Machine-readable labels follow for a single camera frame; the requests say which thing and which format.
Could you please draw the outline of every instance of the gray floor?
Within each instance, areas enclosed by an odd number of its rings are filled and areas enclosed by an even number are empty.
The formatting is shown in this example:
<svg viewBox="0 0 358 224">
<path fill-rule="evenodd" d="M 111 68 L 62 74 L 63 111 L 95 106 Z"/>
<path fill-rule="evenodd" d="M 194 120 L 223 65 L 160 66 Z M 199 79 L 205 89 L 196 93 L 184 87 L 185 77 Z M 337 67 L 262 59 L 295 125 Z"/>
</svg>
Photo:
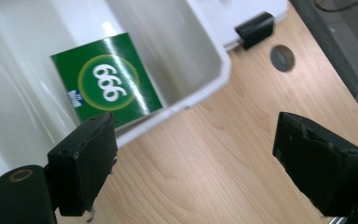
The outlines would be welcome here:
<svg viewBox="0 0 358 224">
<path fill-rule="evenodd" d="M 358 6 L 342 12 L 322 12 L 313 0 L 291 0 L 331 64 L 358 102 Z M 340 8 L 357 0 L 319 0 L 325 8 Z"/>
</svg>

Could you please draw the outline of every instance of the white plastic container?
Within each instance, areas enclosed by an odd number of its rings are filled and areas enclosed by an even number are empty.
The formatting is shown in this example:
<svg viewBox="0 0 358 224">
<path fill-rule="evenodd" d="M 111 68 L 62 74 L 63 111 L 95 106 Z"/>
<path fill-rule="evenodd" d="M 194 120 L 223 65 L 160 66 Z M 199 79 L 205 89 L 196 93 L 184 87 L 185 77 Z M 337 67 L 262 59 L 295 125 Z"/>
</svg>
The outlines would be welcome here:
<svg viewBox="0 0 358 224">
<path fill-rule="evenodd" d="M 0 0 L 0 175 L 46 165 L 78 125 L 49 55 L 131 35 L 165 109 L 120 130 L 120 147 L 225 85 L 229 58 L 199 14 L 191 0 Z"/>
</svg>

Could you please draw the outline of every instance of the wooden table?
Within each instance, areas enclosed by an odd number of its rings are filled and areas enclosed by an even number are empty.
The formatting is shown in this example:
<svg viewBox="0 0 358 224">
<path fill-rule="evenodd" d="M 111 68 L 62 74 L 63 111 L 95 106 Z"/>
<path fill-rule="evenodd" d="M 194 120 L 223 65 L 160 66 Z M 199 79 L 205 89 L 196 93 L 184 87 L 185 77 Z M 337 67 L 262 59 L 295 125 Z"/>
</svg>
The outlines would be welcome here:
<svg viewBox="0 0 358 224">
<path fill-rule="evenodd" d="M 275 45 L 293 51 L 294 70 L 272 66 Z M 329 222 L 272 156 L 277 117 L 297 113 L 358 146 L 358 104 L 292 7 L 273 37 L 229 54 L 221 91 L 119 151 L 94 224 Z"/>
</svg>

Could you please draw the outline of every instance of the green box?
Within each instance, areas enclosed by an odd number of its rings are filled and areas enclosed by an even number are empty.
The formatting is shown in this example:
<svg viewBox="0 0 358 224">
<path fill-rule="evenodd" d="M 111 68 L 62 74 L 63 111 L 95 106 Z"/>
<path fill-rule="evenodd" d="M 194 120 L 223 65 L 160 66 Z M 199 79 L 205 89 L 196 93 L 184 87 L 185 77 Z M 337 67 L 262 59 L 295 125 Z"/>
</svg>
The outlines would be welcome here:
<svg viewBox="0 0 358 224">
<path fill-rule="evenodd" d="M 162 108 L 128 34 L 51 56 L 80 120 L 105 111 L 117 127 Z"/>
</svg>

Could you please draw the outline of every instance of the black cable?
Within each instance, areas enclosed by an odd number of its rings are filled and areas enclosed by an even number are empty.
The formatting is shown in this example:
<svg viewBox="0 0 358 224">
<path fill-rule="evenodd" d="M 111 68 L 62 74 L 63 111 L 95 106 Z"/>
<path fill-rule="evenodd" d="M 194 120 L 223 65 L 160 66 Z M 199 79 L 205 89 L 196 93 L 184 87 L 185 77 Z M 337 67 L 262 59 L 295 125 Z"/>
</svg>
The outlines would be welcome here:
<svg viewBox="0 0 358 224">
<path fill-rule="evenodd" d="M 316 1 L 313 1 L 313 4 L 321 11 L 323 12 L 340 12 L 340 11 L 345 11 L 345 10 L 348 10 L 350 8 L 353 8 L 353 7 L 356 7 L 358 5 L 358 1 L 355 2 L 355 3 L 352 3 L 348 6 L 345 6 L 345 7 L 340 7 L 340 8 L 337 8 L 337 9 L 328 9 L 328 8 L 324 8 L 322 7 L 321 5 L 319 5 L 319 3 L 317 3 Z"/>
</svg>

